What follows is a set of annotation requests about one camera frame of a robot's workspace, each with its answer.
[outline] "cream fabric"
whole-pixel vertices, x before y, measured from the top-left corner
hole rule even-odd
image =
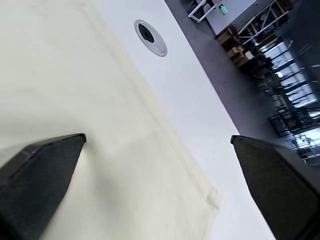
[[[92,3],[3,0],[0,29],[0,147],[87,136],[42,239],[208,239],[220,197]]]

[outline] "exit sign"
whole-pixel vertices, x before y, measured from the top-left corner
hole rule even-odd
[[[223,14],[223,15],[226,15],[226,13],[228,12],[228,10],[226,9],[226,7],[225,7],[223,4],[221,4],[221,5],[219,6],[219,8],[220,8],[222,14]]]

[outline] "metal rack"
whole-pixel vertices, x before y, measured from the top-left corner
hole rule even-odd
[[[206,11],[204,13],[204,15],[200,18],[197,18],[194,14],[204,5],[207,4],[207,0],[202,0],[196,7],[195,9],[192,10],[192,12],[190,12],[190,14],[188,15],[188,18],[191,18],[193,20],[195,20],[197,23],[200,23],[203,19],[205,19],[207,17],[207,15],[214,9],[216,9],[216,5],[213,5],[210,7],[210,9],[208,11]]]
[[[243,45],[250,41],[256,44],[255,38],[258,35],[274,31],[284,23],[283,21],[286,22],[284,17],[289,18],[288,12],[292,9],[292,5],[284,6],[287,1],[281,3],[279,0],[274,0],[237,31],[239,38],[244,40]]]

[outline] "white table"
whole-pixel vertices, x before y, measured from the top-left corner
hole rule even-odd
[[[229,1],[223,2],[226,16],[233,9]],[[238,131],[165,1],[95,0],[95,4],[204,173],[225,196],[210,239],[275,239],[251,198],[230,144]],[[134,28],[137,19],[148,22],[162,35],[168,48],[166,57],[153,54],[140,41]]]

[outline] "gray floor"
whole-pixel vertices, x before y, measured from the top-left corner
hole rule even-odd
[[[188,18],[191,0],[165,1],[240,134],[282,144],[268,121],[270,99],[233,64],[206,20]]]

